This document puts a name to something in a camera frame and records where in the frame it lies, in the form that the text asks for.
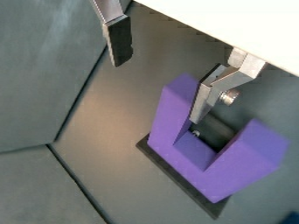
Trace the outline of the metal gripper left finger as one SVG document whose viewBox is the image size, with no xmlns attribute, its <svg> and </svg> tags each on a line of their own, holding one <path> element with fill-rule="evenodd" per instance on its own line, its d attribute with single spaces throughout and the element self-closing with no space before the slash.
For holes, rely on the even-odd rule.
<svg viewBox="0 0 299 224">
<path fill-rule="evenodd" d="M 130 18 L 124 14 L 118 0 L 90 0 L 90 4 L 101 20 L 110 63 L 118 67 L 133 54 Z"/>
</svg>

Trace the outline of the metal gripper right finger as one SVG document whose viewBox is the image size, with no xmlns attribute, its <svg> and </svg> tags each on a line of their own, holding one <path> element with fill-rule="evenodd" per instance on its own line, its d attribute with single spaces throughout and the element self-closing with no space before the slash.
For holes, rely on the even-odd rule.
<svg viewBox="0 0 299 224">
<path fill-rule="evenodd" d="M 238 96 L 234 87 L 250 82 L 265 66 L 254 55 L 233 48 L 228 56 L 228 66 L 217 64 L 200 80 L 193 97 L 189 120 L 198 123 L 216 102 L 230 105 Z"/>
</svg>

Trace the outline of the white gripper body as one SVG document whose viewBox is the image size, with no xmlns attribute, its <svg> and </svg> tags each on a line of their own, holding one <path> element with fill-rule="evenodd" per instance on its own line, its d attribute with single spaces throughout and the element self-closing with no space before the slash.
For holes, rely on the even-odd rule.
<svg viewBox="0 0 299 224">
<path fill-rule="evenodd" d="M 299 0 L 136 0 L 299 77 Z"/>
</svg>

